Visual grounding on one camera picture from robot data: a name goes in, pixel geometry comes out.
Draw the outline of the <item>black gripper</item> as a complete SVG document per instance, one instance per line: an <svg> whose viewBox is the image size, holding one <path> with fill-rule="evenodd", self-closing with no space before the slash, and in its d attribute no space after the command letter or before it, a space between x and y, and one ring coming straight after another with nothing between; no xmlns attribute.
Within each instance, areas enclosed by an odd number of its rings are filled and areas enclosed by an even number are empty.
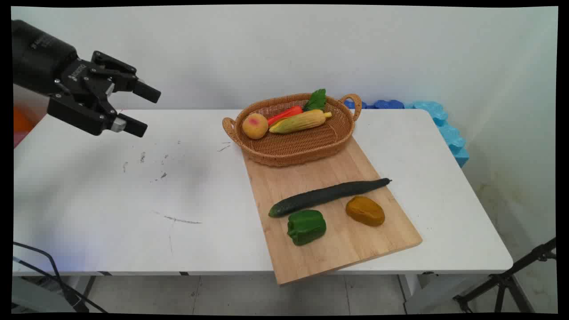
<svg viewBox="0 0 569 320"><path fill-rule="evenodd" d="M49 115L94 136L110 130L142 137L148 129L116 111L110 93L132 92L151 103L162 94L136 67L100 51L82 59L73 45L22 20L12 21L12 68L16 85L49 97Z"/></svg>

